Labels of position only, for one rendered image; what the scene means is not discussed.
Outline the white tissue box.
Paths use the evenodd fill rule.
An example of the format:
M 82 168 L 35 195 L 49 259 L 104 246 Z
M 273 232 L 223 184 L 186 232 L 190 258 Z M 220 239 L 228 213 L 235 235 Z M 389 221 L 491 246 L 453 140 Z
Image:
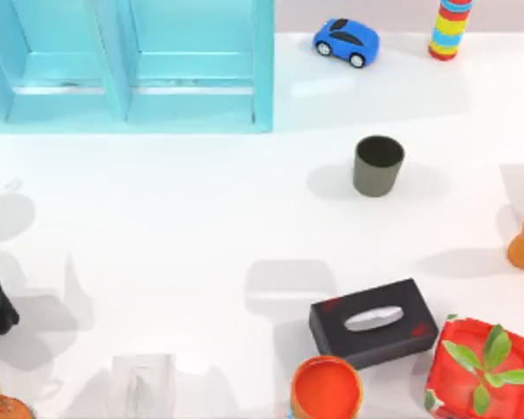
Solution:
M 173 419 L 175 367 L 170 354 L 115 356 L 107 419 Z

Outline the light blue rack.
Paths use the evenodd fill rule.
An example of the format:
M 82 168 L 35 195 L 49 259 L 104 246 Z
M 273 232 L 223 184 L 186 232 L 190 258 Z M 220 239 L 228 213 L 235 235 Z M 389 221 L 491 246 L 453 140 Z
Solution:
M 273 126 L 275 0 L 0 0 L 0 133 Z

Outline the black tissue box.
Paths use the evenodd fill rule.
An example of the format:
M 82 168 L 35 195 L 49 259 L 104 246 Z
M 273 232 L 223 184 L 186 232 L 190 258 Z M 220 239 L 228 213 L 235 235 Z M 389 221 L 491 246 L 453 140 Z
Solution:
M 320 354 L 359 370 L 427 351 L 438 337 L 412 278 L 314 303 L 309 327 Z

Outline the red plant pot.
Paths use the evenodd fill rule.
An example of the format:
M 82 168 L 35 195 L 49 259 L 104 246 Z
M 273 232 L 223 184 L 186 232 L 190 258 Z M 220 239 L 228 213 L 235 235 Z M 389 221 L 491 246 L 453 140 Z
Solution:
M 424 407 L 435 419 L 524 419 L 524 338 L 499 324 L 449 315 Z

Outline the orange cup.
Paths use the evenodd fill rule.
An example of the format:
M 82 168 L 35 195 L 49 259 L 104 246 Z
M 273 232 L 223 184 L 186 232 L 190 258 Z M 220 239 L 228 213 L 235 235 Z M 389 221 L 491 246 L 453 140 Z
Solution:
M 293 374 L 286 419 L 356 419 L 362 400 L 363 385 L 351 365 L 331 355 L 314 356 Z

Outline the stack of coloured rings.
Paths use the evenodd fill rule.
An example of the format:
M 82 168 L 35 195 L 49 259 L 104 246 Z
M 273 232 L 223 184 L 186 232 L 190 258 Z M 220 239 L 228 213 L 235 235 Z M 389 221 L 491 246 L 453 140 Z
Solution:
M 440 0 L 428 44 L 428 52 L 434 59 L 448 61 L 457 55 L 472 4 L 473 0 Z

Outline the blue toy car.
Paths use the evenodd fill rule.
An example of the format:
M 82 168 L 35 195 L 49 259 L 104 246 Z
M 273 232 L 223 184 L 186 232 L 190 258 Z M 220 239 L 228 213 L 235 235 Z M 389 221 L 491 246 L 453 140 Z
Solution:
M 321 56 L 335 57 L 361 69 L 375 62 L 380 38 L 365 24 L 347 18 L 332 18 L 315 33 L 312 44 Z

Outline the dark grey cup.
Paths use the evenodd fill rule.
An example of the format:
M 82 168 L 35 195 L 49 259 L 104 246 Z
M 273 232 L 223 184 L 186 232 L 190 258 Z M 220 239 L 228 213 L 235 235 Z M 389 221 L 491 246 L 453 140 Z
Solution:
M 355 146 L 353 186 L 364 196 L 386 196 L 405 157 L 403 146 L 385 135 L 371 135 Z

